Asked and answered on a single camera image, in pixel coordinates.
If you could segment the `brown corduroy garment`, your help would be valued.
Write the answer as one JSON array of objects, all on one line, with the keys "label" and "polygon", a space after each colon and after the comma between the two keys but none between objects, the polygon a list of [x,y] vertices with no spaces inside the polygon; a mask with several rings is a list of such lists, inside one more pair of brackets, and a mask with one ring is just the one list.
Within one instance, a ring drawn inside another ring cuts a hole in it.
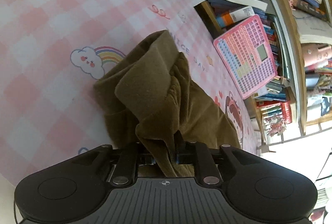
[{"label": "brown corduroy garment", "polygon": [[187,177],[191,165],[176,162],[176,146],[201,142],[239,147],[235,125],[190,76],[188,61],[171,34],[147,36],[93,86],[109,136],[118,148],[140,142],[156,163],[140,176]]}]

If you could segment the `red book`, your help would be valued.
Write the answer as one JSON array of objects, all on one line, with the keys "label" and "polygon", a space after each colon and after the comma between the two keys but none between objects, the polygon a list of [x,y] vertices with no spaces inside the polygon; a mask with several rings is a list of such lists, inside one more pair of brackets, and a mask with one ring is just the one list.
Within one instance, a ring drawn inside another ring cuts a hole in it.
[{"label": "red book", "polygon": [[282,120],[284,121],[285,124],[290,124],[292,123],[292,109],[290,107],[289,102],[281,102],[281,112],[282,112]]}]

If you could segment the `pink learning tablet toy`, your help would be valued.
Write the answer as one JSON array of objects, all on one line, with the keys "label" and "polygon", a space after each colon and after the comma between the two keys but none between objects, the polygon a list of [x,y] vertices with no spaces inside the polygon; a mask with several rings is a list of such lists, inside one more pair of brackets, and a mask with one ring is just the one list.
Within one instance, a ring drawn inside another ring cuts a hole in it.
[{"label": "pink learning tablet toy", "polygon": [[266,31],[253,15],[226,31],[213,45],[243,99],[277,76],[277,68]]}]

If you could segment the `orange white box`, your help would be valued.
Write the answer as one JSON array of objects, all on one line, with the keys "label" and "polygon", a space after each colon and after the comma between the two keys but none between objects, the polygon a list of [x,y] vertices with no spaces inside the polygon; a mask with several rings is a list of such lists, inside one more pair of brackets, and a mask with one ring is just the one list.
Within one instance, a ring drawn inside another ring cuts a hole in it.
[{"label": "orange white box", "polygon": [[247,19],[255,15],[255,12],[251,6],[245,6],[226,13],[220,14],[216,17],[218,25],[222,28],[230,26],[234,23]]}]

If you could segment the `pink checkered tablecloth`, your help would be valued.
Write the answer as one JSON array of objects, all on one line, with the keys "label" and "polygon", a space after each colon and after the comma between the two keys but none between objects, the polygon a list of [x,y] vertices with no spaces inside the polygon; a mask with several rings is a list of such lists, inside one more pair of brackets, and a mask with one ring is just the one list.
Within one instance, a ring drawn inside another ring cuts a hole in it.
[{"label": "pink checkered tablecloth", "polygon": [[245,104],[189,0],[1,0],[1,175],[16,185],[109,144],[93,84],[163,29],[220,108],[232,97],[243,123],[241,145],[255,153]]}]

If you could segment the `white leaning book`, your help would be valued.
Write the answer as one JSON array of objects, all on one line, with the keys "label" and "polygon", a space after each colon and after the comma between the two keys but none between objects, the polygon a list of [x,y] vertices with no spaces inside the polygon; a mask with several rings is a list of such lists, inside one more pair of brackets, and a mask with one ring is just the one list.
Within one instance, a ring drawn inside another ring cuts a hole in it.
[{"label": "white leaning book", "polygon": [[268,3],[266,3],[265,1],[261,1],[261,0],[226,0],[226,1],[230,1],[234,4],[251,6],[254,8],[261,9],[262,11],[266,11],[266,9],[268,7]]}]

